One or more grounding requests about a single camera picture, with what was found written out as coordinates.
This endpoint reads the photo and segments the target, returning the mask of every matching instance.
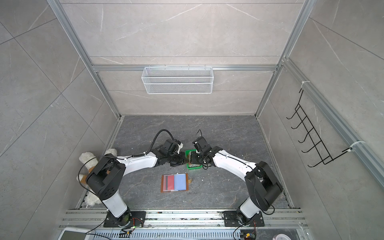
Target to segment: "brown and white plush toy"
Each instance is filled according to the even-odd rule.
[[[104,155],[106,155],[108,153],[112,154],[115,157],[118,155],[117,150],[113,149],[113,148],[110,148],[107,151],[105,151]],[[90,160],[94,157],[95,157],[95,155],[93,153],[84,152],[80,155],[79,160],[80,160],[80,162],[85,164],[88,160]],[[95,158],[95,159],[92,159],[85,164],[85,167],[88,169],[88,173],[90,173],[92,171],[92,169],[97,165],[97,163],[98,163],[98,161]],[[86,177],[87,177],[87,175],[79,174],[79,176],[76,177],[76,179],[85,186],[87,184],[85,182]],[[84,198],[84,202],[87,206],[91,206],[91,207],[94,206],[95,204],[101,204],[101,200],[91,192],[87,193],[87,196]]]

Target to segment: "robotic arm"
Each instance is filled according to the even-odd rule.
[[[139,169],[156,167],[169,162],[171,166],[185,162],[185,153],[181,152],[183,144],[174,139],[168,139],[164,144],[142,154],[117,157],[107,154],[103,157],[86,178],[89,187],[96,193],[103,204],[109,209],[109,218],[124,227],[130,219],[131,213],[119,194],[118,187],[124,175]],[[283,187],[265,162],[248,162],[229,154],[220,147],[211,147],[204,137],[193,142],[197,152],[192,152],[191,162],[212,165],[223,168],[245,181],[249,198],[237,209],[237,220],[246,224],[260,210],[266,211],[283,191]]]

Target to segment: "black wire hook rack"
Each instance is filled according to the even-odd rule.
[[[301,124],[303,124],[305,130],[307,131],[307,134],[305,135],[304,140],[303,140],[302,142],[298,140],[299,143],[303,143],[303,142],[305,142],[305,140],[307,139],[308,136],[310,137],[310,139],[311,139],[311,141],[312,141],[313,147],[311,147],[308,151],[305,151],[305,152],[302,151],[302,152],[303,152],[303,153],[306,153],[306,152],[311,151],[313,148],[315,148],[316,151],[317,151],[317,154],[319,154],[319,157],[320,157],[321,161],[318,162],[317,164],[315,164],[314,166],[309,166],[309,165],[308,165],[308,167],[316,167],[316,166],[319,165],[320,163],[323,163],[324,165],[327,165],[328,163],[334,161],[334,160],[337,159],[338,157],[340,157],[340,156],[346,154],[347,152],[349,152],[348,150],[351,150],[351,149],[352,149],[351,147],[349,147],[349,148],[343,150],[342,153],[341,153],[339,156],[337,156],[337,157],[332,157],[332,156],[331,156],[331,154],[329,153],[329,151],[328,151],[327,147],[325,146],[323,140],[321,139],[320,135],[317,133],[317,130],[315,129],[314,125],[312,124],[311,120],[309,119],[308,115],[305,113],[304,109],[303,109],[303,108],[301,107],[301,105],[300,105],[300,100],[301,100],[301,97],[303,96],[303,89],[302,89],[302,88],[300,89],[299,93],[301,93],[301,95],[300,95],[300,98],[299,98],[299,102],[297,103],[297,105],[296,105],[296,107],[295,107],[295,113],[294,113],[290,118],[287,118],[287,119],[292,119],[295,115],[297,115],[297,116],[300,118],[300,121],[301,121],[301,122],[299,123],[299,125],[297,125],[297,127],[291,127],[291,128],[292,128],[292,129],[296,129],[296,128],[298,128]],[[299,115],[299,113],[297,112],[299,109],[301,109],[301,110],[303,111],[303,113],[304,113],[304,115],[305,115],[304,118],[302,118],[302,117]],[[305,119],[307,119],[307,120],[309,121],[309,123],[311,124],[311,127],[307,127],[307,126],[305,126],[305,124],[304,124],[304,120],[305,120]],[[317,143],[315,143],[315,142],[313,141],[313,138],[312,138],[311,135],[310,135],[310,132],[311,132],[312,130],[317,134],[318,138],[320,139],[320,141],[318,141]],[[319,150],[317,149],[317,148],[318,148],[317,146],[318,146],[319,144],[322,144],[322,145],[324,146],[325,150],[327,151],[327,154],[328,154],[328,155],[327,155],[325,158],[323,158],[323,157],[321,156]]]

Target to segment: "white fluffy fur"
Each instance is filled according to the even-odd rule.
[[[90,160],[91,158],[94,158],[95,155],[93,155],[93,153],[91,152],[84,152],[80,155],[79,157],[79,160],[80,162],[82,162],[83,164],[86,163],[88,160]],[[89,170],[91,167],[94,167],[97,165],[97,159],[92,159],[91,161],[89,161],[85,167]]]
[[[105,151],[105,155],[108,154],[108,153],[112,154],[115,157],[117,157],[117,155],[118,155],[118,151],[116,149],[114,149],[114,148],[110,148],[107,151]]]
[[[88,192],[87,196],[84,198],[84,202],[87,206],[93,206],[95,204],[101,204],[101,200],[91,192]]]
[[[79,174],[79,178],[76,177],[76,180],[80,182],[84,176],[85,176],[84,174]]]

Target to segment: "dark gray marble floor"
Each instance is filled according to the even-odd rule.
[[[119,156],[146,151],[155,134],[168,129],[183,144],[193,149],[198,129],[212,146],[219,146],[247,161],[265,161],[274,170],[261,130],[254,116],[125,116],[113,144]],[[163,132],[155,146],[169,136]],[[187,172],[192,183],[189,191],[160,193],[161,176]],[[237,208],[248,198],[245,182],[230,172],[210,167],[189,170],[184,164],[141,169],[123,177],[120,194],[131,209],[147,208]],[[284,194],[273,204],[288,208]]]

